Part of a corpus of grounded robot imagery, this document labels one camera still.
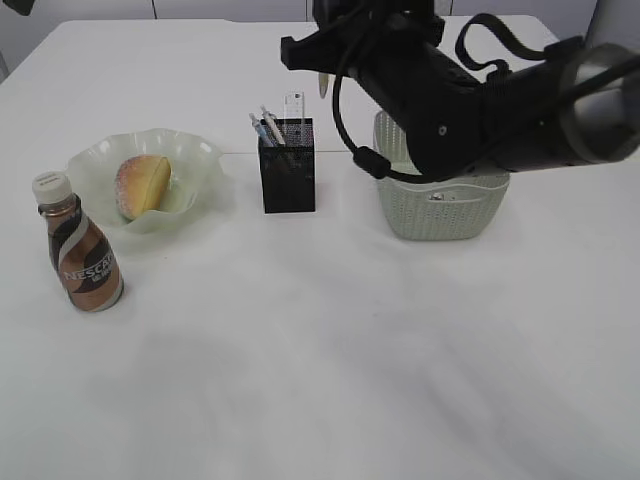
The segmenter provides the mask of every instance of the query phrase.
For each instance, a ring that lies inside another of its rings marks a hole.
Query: pen
[[[269,135],[267,135],[267,129],[264,128],[264,125],[262,125],[262,123],[260,123],[260,120],[258,120],[253,113],[249,114],[249,118],[251,118],[251,125],[253,125],[256,133],[262,139],[262,143],[264,143],[267,147],[275,146],[269,138]]]
[[[272,114],[269,110],[267,110],[264,105],[260,105],[260,108],[262,109],[262,118],[264,118],[264,121],[267,122],[267,125],[269,125],[269,128],[271,129],[271,133],[273,133],[273,136],[275,137],[276,141],[280,145],[285,145],[287,142],[284,141],[282,132],[280,132],[280,129],[276,125],[276,122],[274,122],[273,120],[275,118],[275,115]]]

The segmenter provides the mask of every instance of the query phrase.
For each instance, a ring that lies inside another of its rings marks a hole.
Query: white bottle cap
[[[60,203],[73,194],[71,182],[62,172],[47,172],[37,176],[31,188],[38,205]]]

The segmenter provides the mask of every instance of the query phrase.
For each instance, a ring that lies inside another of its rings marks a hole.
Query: black pencil holder
[[[274,147],[258,140],[264,213],[315,212],[313,120],[278,119],[286,145],[280,146],[263,120]]]

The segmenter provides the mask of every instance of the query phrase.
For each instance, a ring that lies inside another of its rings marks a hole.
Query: bottle label
[[[111,246],[80,208],[49,238],[51,261],[76,307],[98,311],[118,301],[123,282]]]

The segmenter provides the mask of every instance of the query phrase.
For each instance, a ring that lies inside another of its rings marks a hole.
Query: white wall
[[[236,22],[304,22],[306,0],[155,0],[158,18],[224,18]]]
[[[558,38],[586,35],[597,0],[454,0],[454,15],[533,15]]]
[[[613,42],[640,49],[640,0],[601,0],[591,43]]]
[[[36,0],[28,17],[0,2],[0,50],[14,70],[61,22],[123,18],[153,18],[151,0]]]

